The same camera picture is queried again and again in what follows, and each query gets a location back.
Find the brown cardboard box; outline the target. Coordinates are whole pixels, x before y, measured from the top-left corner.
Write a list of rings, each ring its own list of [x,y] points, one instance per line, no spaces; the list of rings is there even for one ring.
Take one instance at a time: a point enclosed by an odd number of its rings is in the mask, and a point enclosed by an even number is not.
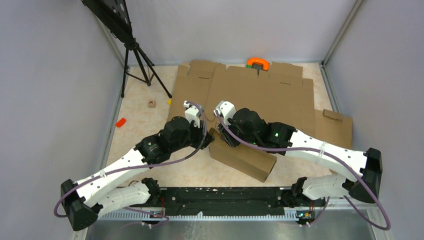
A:
[[[214,138],[214,141],[209,144],[209,152],[212,159],[262,183],[266,181],[277,162],[276,156],[243,144],[237,147],[230,147],[221,139],[220,133],[215,129],[210,129],[209,133]]]

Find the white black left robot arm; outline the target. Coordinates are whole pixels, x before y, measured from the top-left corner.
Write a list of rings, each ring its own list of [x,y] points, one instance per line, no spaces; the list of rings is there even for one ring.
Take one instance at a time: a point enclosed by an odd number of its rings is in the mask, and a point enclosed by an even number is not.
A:
[[[115,210],[131,205],[146,204],[154,207],[160,202],[160,187],[156,180],[145,178],[139,183],[120,188],[128,179],[154,167],[169,165],[172,153],[192,147],[192,157],[205,149],[213,136],[203,121],[195,126],[177,116],[168,121],[158,133],[143,138],[113,164],[78,181],[67,179],[60,185],[60,200],[73,231],[88,228],[97,219]]]

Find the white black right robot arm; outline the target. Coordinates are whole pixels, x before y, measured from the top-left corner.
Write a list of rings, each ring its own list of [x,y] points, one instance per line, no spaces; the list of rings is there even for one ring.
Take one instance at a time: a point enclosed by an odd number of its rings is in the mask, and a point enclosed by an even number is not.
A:
[[[340,147],[307,135],[282,122],[266,122],[257,112],[236,110],[229,102],[216,107],[219,131],[231,146],[239,144],[270,154],[301,158],[334,173],[323,177],[301,177],[291,187],[293,200],[307,206],[322,197],[349,195],[369,204],[377,202],[383,166],[380,150]]]

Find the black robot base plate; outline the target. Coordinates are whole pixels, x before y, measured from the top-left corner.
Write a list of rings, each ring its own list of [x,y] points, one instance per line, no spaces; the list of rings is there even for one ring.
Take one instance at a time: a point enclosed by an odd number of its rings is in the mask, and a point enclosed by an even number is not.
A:
[[[322,207],[325,200],[284,187],[168,187],[154,206],[168,216],[282,216],[286,208]]]

